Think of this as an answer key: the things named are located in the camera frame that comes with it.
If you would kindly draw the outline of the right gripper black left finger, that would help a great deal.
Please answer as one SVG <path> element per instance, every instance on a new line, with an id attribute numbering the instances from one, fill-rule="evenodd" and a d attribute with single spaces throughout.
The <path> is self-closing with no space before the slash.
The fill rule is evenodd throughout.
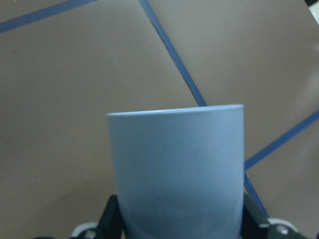
<path id="1" fill-rule="evenodd" d="M 121 239 L 124 224 L 116 195 L 111 195 L 98 222 L 78 225 L 69 239 Z"/>

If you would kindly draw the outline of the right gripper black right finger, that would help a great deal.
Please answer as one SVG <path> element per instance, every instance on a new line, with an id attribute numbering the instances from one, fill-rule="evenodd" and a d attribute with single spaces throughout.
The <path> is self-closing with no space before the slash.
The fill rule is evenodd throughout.
<path id="1" fill-rule="evenodd" d="M 307 239 L 290 222 L 268 219 L 245 192 L 240 238 L 242 239 Z"/>

